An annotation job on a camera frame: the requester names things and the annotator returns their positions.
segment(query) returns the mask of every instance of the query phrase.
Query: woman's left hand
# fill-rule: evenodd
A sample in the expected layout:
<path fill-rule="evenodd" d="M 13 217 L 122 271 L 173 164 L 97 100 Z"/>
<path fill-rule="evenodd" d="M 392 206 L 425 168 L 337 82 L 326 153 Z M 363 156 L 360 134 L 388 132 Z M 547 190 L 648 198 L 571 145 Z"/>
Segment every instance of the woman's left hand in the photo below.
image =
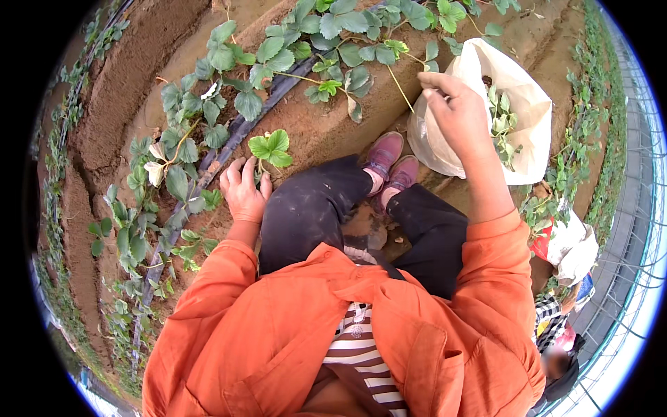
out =
<path fill-rule="evenodd" d="M 265 172 L 261 176 L 259 191 L 257 190 L 253 176 L 256 163 L 257 158 L 254 156 L 247 162 L 241 157 L 232 162 L 220 175 L 220 190 L 235 221 L 261 224 L 264 216 L 266 202 L 271 196 L 273 186 L 268 172 Z"/>

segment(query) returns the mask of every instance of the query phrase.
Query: drip irrigation hose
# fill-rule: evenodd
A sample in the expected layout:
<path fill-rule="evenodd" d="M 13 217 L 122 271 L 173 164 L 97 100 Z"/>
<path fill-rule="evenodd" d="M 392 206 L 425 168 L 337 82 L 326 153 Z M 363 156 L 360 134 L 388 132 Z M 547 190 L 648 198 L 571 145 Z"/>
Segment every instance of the drip irrigation hose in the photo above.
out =
<path fill-rule="evenodd" d="M 424 0 L 413 0 L 413 1 L 416 1 L 416 3 L 424 2 Z M 378 9 L 379 6 L 385 4 L 386 1 L 381 1 L 378 4 L 369 7 L 367 10 L 375 11 Z M 325 55 L 333 51 L 334 49 L 335 48 L 331 48 L 328 51 L 320 51 L 320 53 L 322 55 Z M 301 61 L 294 63 L 294 65 L 292 65 L 292 67 L 288 69 L 286 72 L 292 75 L 305 77 L 312 71 L 313 65 L 315 65 L 316 61 L 317 57 L 315 55 L 306 59 L 302 59 Z M 201 175 L 201 177 L 198 179 L 196 185 L 192 180 L 188 184 L 188 195 L 190 195 L 191 198 L 198 197 L 201 195 L 201 191 L 205 189 L 211 183 L 211 181 L 217 175 L 217 173 L 220 172 L 220 169 L 225 165 L 225 163 L 231 156 L 231 153 L 234 152 L 236 147 L 245 139 L 245 137 L 250 133 L 250 131 L 269 112 L 269 110 L 271 110 L 276 104 L 278 104 L 278 102 L 285 96 L 285 94 L 287 94 L 287 92 L 290 89 L 292 89 L 292 87 L 297 85 L 299 81 L 301 80 L 298 78 L 286 77 L 284 75 L 276 75 L 275 77 L 273 77 L 273 84 L 269 90 L 270 91 L 269 99 L 262 105 L 259 116 L 257 116 L 253 121 L 248 121 L 245 120 L 243 116 L 238 115 L 234 119 L 234 121 L 230 123 L 229 131 L 232 133 L 227 143 L 222 147 L 219 153 L 216 152 L 216 150 L 214 149 L 209 150 L 206 156 L 202 158 L 198 169 L 198 172 L 199 173 L 203 172 L 203 175 Z M 183 210 L 183 206 L 184 203 L 180 201 L 173 209 L 172 215 Z M 188 215 L 191 214 L 187 207 L 185 208 L 185 210 Z M 174 230 L 171 233 L 171 235 L 169 235 L 169 243 L 171 245 L 176 243 L 179 236 L 181 235 L 181 230 L 183 229 L 183 227 L 185 227 L 186 223 L 187 220 L 179 228 Z M 150 285 L 149 281 L 153 280 L 154 282 L 159 282 L 160 276 L 162 275 L 162 271 L 164 270 L 165 267 L 164 263 L 158 265 L 162 262 L 159 254 L 160 252 L 164 252 L 164 249 L 161 247 L 161 245 L 158 244 L 155 249 L 155 252 L 153 253 L 153 258 L 151 260 L 151 265 L 156 265 L 156 266 L 148 270 L 148 272 L 146 273 L 146 277 L 144 279 L 143 288 L 145 290 L 145 293 L 139 305 L 139 310 L 142 312 L 143 312 L 143 307 L 150 306 L 151 302 L 153 301 L 153 293 L 155 290 Z M 137 365 L 139 363 L 139 348 L 140 348 L 139 340 L 141 337 L 141 322 L 139 317 L 135 319 L 133 336 L 134 337 L 133 337 L 133 349 L 132 349 L 132 369 L 136 370 Z"/>

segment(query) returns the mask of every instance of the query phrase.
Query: woman's right hand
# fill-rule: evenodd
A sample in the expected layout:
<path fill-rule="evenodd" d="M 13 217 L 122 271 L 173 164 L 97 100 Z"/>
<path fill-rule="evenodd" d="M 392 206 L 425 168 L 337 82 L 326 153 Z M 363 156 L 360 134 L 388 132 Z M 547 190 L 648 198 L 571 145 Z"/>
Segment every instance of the woman's right hand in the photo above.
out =
<path fill-rule="evenodd" d="M 484 100 L 463 81 L 446 74 L 419 73 L 417 78 L 442 135 L 464 167 L 489 157 L 498 159 Z"/>

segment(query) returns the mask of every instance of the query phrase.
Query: striped shirt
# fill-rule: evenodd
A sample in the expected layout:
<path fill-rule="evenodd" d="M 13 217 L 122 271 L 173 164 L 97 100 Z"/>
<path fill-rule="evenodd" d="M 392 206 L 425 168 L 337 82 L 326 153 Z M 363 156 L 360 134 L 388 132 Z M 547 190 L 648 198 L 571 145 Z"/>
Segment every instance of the striped shirt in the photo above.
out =
<path fill-rule="evenodd" d="M 408 416 L 408 405 L 382 360 L 371 328 L 371 304 L 352 302 L 338 324 L 325 364 L 352 365 L 362 375 L 375 401 L 394 417 Z"/>

